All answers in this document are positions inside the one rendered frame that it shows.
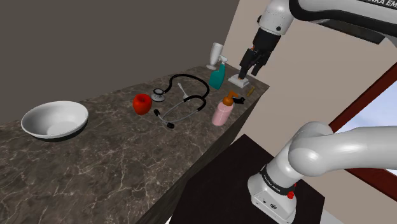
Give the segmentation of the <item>white goblet vase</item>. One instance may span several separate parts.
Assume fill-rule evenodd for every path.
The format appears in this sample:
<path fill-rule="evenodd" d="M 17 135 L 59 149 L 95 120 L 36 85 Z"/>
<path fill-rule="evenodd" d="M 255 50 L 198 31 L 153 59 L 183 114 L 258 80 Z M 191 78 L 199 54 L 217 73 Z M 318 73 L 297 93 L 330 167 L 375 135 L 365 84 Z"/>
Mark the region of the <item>white goblet vase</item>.
<path fill-rule="evenodd" d="M 223 51 L 223 45 L 219 43 L 213 43 L 211 47 L 211 52 L 210 52 L 210 57 L 209 57 L 209 63 L 206 65 L 206 67 L 210 70 L 215 71 L 216 67 L 215 65 L 221 60 L 221 53 Z"/>

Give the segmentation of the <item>flat white box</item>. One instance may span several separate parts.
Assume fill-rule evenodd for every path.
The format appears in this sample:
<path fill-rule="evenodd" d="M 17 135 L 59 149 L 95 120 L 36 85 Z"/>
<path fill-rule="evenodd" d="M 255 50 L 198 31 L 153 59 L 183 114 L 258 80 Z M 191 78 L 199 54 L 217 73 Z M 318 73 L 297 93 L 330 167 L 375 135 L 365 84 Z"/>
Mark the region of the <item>flat white box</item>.
<path fill-rule="evenodd" d="M 230 83 L 233 83 L 234 85 L 236 85 L 239 88 L 244 88 L 249 84 L 249 80 L 247 78 L 240 79 L 239 74 L 235 74 L 235 75 L 231 76 L 228 79 L 228 81 Z"/>

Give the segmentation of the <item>teal spray bottle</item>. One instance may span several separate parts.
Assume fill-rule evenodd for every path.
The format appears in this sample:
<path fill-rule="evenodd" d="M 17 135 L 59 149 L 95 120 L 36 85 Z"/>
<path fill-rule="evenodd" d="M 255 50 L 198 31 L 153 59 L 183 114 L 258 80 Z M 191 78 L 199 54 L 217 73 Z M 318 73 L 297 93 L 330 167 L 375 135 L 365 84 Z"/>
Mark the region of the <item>teal spray bottle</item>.
<path fill-rule="evenodd" d="M 225 63 L 227 62 L 228 59 L 220 55 L 219 60 L 221 61 L 219 69 L 213 71 L 209 79 L 209 86 L 215 88 L 216 90 L 220 89 L 225 79 L 225 70 L 226 70 Z"/>

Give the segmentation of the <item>red apple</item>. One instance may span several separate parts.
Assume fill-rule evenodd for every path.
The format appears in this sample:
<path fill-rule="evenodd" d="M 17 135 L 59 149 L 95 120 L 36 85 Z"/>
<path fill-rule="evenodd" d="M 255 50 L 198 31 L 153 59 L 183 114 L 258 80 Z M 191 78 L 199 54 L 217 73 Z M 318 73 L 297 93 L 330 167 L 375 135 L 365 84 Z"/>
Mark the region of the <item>red apple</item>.
<path fill-rule="evenodd" d="M 151 109 L 152 99 L 149 95 L 137 94 L 133 99 L 132 105 L 138 115 L 145 115 Z"/>

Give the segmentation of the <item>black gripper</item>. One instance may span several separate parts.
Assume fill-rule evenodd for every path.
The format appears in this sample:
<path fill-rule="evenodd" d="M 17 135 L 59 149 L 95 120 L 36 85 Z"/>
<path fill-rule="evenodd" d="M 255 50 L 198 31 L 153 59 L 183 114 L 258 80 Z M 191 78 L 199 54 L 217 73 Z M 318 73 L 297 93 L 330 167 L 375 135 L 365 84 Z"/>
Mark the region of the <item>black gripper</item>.
<path fill-rule="evenodd" d="M 280 35 L 272 34 L 259 28 L 253 39 L 254 50 L 248 48 L 239 64 L 240 72 L 238 79 L 243 80 L 253 65 L 251 74 L 256 76 L 259 70 L 267 63 L 268 56 L 274 51 L 280 38 Z"/>

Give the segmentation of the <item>white bowl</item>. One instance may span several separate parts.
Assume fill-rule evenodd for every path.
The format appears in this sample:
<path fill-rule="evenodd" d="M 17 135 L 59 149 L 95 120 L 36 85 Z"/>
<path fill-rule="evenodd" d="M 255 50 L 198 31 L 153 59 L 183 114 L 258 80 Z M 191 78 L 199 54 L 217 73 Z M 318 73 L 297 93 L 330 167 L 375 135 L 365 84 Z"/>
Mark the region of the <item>white bowl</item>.
<path fill-rule="evenodd" d="M 41 139 L 56 139 L 73 134 L 88 121 L 88 109 L 73 101 L 53 101 L 29 110 L 22 118 L 21 128 Z"/>

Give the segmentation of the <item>pink soap dispenser orange pump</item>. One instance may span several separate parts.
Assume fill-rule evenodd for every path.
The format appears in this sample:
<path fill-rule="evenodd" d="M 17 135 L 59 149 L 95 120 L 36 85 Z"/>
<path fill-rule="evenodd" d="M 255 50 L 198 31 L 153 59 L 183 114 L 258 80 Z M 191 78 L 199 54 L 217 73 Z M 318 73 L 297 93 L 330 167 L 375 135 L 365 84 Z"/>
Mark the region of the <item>pink soap dispenser orange pump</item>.
<path fill-rule="evenodd" d="M 212 123 L 215 126 L 222 126 L 226 123 L 233 110 L 234 99 L 236 97 L 238 97 L 238 95 L 234 91 L 229 91 L 228 95 L 217 105 L 216 111 L 212 117 Z"/>

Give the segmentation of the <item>dark robot stand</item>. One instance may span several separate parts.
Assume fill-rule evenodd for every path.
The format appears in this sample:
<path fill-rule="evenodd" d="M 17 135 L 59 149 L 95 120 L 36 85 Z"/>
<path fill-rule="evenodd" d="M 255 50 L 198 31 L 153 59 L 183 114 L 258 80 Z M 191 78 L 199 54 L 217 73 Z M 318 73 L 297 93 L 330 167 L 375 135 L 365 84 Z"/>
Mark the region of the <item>dark robot stand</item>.
<path fill-rule="evenodd" d="M 252 204 L 247 187 L 271 159 L 241 136 L 189 179 L 169 224 L 277 224 Z"/>

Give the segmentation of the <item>red framed window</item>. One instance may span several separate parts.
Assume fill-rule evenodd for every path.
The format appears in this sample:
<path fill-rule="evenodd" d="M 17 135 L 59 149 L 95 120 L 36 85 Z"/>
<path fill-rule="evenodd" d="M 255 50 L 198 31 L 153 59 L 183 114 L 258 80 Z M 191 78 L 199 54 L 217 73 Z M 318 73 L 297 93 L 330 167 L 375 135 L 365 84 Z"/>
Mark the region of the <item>red framed window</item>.
<path fill-rule="evenodd" d="M 378 125 L 397 125 L 397 63 L 330 123 L 335 132 Z M 347 172 L 397 201 L 397 171 L 392 168 Z"/>

